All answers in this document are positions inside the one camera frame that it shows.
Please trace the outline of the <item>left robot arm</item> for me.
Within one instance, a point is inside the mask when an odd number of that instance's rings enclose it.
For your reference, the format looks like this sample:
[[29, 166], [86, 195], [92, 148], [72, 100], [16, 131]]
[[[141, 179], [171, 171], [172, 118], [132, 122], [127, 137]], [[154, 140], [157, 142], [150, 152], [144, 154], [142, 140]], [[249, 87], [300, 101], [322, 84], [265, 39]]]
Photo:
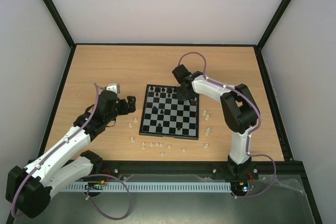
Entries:
[[73, 182], [84, 177], [109, 177], [102, 172], [102, 158], [84, 151], [73, 162], [70, 158], [105, 131], [117, 116], [133, 113], [136, 98], [119, 99], [116, 91], [96, 93], [93, 105], [77, 117], [68, 130], [45, 154], [20, 168], [15, 166], [8, 173], [5, 198], [12, 204], [11, 215], [17, 211], [30, 218], [40, 215], [53, 197]]

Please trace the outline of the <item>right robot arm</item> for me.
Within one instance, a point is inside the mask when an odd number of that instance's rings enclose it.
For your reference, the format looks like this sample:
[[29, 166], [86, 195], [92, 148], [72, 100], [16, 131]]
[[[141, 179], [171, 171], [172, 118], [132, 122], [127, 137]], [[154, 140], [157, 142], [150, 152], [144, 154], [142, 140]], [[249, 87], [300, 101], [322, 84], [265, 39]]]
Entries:
[[251, 162], [251, 134], [261, 123], [260, 111], [249, 88], [244, 84], [230, 86], [218, 82], [200, 71], [191, 73], [184, 65], [175, 67], [172, 74], [179, 83], [178, 100], [191, 100], [202, 94], [221, 104], [225, 123], [232, 131], [228, 170], [232, 176], [242, 177]]

